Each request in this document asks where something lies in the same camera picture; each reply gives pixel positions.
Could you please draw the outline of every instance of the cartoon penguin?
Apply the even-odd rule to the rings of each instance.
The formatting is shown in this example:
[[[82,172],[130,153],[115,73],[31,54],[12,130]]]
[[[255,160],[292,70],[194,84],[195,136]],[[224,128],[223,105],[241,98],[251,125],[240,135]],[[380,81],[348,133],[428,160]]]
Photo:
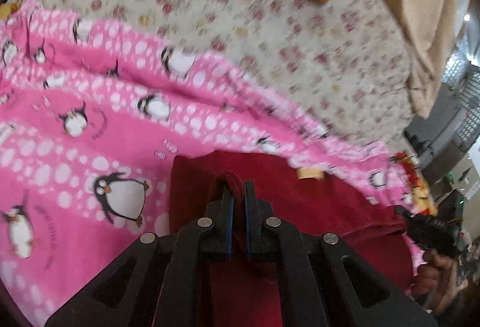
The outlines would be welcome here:
[[[87,115],[85,114],[85,102],[80,109],[70,110],[67,114],[59,114],[63,121],[63,130],[72,137],[80,136],[88,126]]]
[[[373,196],[365,197],[369,203],[372,205],[378,205],[378,200]]]
[[[28,17],[28,25],[32,23],[33,14],[38,10],[40,10],[39,5],[33,7],[32,11],[30,12],[30,16]]]
[[[237,108],[234,106],[230,106],[228,102],[224,102],[222,106],[220,106],[220,111],[225,112],[225,113],[232,113],[236,110]]]
[[[318,126],[314,129],[314,134],[319,138],[327,138],[330,135],[330,131],[323,124],[318,124]]]
[[[337,178],[345,180],[345,176],[343,172],[336,166],[334,165],[329,165],[327,168],[327,172],[329,174],[335,175]]]
[[[308,131],[307,128],[304,127],[303,125],[301,125],[301,126],[298,128],[297,133],[298,133],[298,135],[301,136],[302,138],[308,138],[308,137],[310,137],[309,131]]]
[[[25,193],[21,205],[13,206],[8,213],[2,216],[8,224],[8,239],[11,250],[21,259],[26,259],[32,254],[33,228],[30,218],[25,211],[28,194]]]
[[[146,191],[149,186],[146,181],[124,179],[124,173],[102,175],[95,179],[93,190],[98,202],[102,205],[107,220],[113,224],[111,214],[127,220],[135,221],[138,228],[142,225],[140,214],[145,204]]]
[[[403,193],[402,201],[407,205],[413,204],[413,197],[411,193]]]
[[[73,24],[73,38],[75,39],[75,43],[87,43],[88,38],[90,36],[90,32],[92,31],[93,21],[89,19],[81,19],[78,18],[75,23]]]
[[[63,83],[65,83],[65,74],[63,72],[56,72],[43,81],[43,88],[53,89],[62,87]]]
[[[5,24],[6,24],[7,26],[11,26],[11,25],[13,25],[15,22],[17,22],[17,18],[9,17],[9,18],[7,18]]]
[[[280,150],[280,144],[272,141],[269,136],[259,138],[256,142],[265,153],[276,153]]]
[[[195,58],[194,54],[184,54],[168,46],[162,50],[161,54],[162,64],[167,72],[182,79],[187,77]]]
[[[38,64],[45,64],[45,62],[47,61],[47,58],[45,57],[45,50],[43,49],[43,46],[41,46],[40,48],[37,48],[33,56],[33,59]]]
[[[7,66],[7,64],[16,56],[17,53],[17,46],[12,41],[6,40],[6,42],[3,44],[1,52],[3,64]]]
[[[17,127],[12,124],[2,124],[2,126],[0,126],[0,147],[11,134],[15,133],[16,129]]]
[[[143,97],[138,101],[138,111],[160,121],[169,119],[171,106],[155,94]]]
[[[0,106],[6,104],[9,99],[10,99],[10,95],[9,95],[9,94],[2,94],[2,95],[0,95]]]
[[[383,171],[377,171],[370,175],[370,183],[375,188],[381,188],[386,185],[385,174]]]
[[[115,68],[114,69],[110,69],[109,71],[107,71],[107,76],[108,77],[118,77],[118,66],[119,66],[119,60],[117,59],[116,63],[115,63]]]

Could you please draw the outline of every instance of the floral bedsheet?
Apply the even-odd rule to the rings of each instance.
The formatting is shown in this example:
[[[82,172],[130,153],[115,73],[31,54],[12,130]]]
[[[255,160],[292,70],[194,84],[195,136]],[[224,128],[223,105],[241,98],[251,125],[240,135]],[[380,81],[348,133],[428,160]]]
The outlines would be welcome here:
[[[382,0],[39,0],[224,53],[352,143],[398,149],[416,60]]]

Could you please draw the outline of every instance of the pink blanket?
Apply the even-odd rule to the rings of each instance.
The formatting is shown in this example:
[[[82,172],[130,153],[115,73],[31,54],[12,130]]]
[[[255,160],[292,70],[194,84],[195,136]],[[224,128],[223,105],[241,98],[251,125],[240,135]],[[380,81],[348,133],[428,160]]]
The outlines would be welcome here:
[[[167,234],[177,153],[280,155],[372,204],[407,193],[383,143],[329,135],[221,54],[32,1],[0,22],[0,45],[0,274],[35,326],[141,233]]]

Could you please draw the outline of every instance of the metal grill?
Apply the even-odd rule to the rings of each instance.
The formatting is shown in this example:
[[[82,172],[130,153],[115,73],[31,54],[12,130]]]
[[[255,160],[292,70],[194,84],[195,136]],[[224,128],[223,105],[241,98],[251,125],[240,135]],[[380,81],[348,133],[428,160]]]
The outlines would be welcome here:
[[[462,106],[469,111],[457,131],[457,145],[467,152],[480,135],[480,70],[469,74],[465,87],[459,93]]]
[[[442,83],[448,84],[454,92],[457,91],[470,66],[470,61],[467,59],[469,42],[466,36],[466,34],[462,36],[457,49],[453,52],[447,62],[445,71],[443,71]]]

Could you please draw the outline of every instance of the red fabric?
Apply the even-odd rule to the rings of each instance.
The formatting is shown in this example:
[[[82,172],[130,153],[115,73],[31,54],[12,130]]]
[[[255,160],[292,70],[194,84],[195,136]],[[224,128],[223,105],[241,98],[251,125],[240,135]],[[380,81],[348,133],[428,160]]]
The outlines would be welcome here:
[[[170,186],[170,231],[201,217],[208,202],[221,199],[228,184],[235,198],[234,238],[244,249],[242,216],[243,182],[253,180],[258,199],[272,204],[274,214],[301,232],[321,236],[334,232],[400,289],[409,287],[413,268],[409,249],[401,235],[404,221],[393,207],[371,205],[355,188],[325,174],[325,179],[297,179],[285,159],[258,153],[215,151],[199,158],[177,156]],[[234,252],[229,264],[210,269],[216,326],[280,327],[278,287],[266,279],[272,271],[246,263]]]

